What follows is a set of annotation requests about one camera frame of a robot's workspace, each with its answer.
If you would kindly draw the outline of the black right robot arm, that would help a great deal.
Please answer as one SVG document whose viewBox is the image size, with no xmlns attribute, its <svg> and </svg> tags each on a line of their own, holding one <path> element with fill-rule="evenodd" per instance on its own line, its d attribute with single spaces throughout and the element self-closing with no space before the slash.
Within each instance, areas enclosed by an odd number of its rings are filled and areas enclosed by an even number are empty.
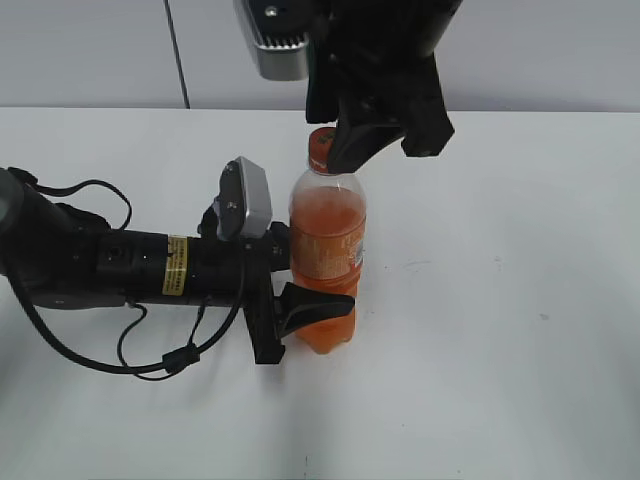
<svg viewBox="0 0 640 480">
<path fill-rule="evenodd" d="M 306 120 L 334 123 L 326 162 L 354 173 L 395 141 L 433 157 L 454 134 L 435 48 L 458 1 L 316 1 L 309 27 Z"/>
</svg>

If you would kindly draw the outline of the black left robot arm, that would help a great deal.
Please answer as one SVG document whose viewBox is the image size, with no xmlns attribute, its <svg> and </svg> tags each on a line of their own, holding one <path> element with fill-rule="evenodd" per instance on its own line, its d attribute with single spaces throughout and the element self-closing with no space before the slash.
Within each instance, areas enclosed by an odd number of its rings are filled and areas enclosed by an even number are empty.
<svg viewBox="0 0 640 480">
<path fill-rule="evenodd" d="M 259 364 L 280 362 L 289 334 L 354 308 L 349 295 L 290 283 L 274 291 L 273 274 L 290 267 L 289 229 L 272 218 L 265 171 L 244 157 L 225 166 L 194 237 L 113 227 L 68 205 L 71 194 L 18 168 L 1 173 L 1 273 L 43 339 L 76 364 L 119 375 L 175 374 L 207 345 L 188 342 L 148 365 L 105 364 L 64 345 L 40 308 L 224 307 L 229 319 L 244 315 Z"/>
</svg>

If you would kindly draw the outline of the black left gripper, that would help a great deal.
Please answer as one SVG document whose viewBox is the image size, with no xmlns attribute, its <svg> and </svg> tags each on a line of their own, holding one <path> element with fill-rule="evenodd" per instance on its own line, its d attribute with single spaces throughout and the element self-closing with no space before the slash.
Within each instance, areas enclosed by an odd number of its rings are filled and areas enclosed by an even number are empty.
<svg viewBox="0 0 640 480">
<path fill-rule="evenodd" d="M 256 364 L 279 364 L 281 339 L 321 321 L 349 315 L 355 298 L 286 283 L 275 297 L 272 274 L 290 268 L 289 227 L 274 221 L 260 239 L 240 238 L 243 313 Z"/>
</svg>

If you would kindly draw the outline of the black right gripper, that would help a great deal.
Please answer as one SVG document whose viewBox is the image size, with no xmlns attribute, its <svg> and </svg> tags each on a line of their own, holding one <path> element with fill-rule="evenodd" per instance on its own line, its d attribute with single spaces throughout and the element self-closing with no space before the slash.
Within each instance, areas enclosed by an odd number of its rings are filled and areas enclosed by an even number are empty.
<svg viewBox="0 0 640 480">
<path fill-rule="evenodd" d="M 446 14 L 312 14 L 305 113 L 337 122 L 330 174 L 355 173 L 404 135 L 408 157 L 442 152 L 455 132 L 435 59 L 447 27 Z"/>
</svg>

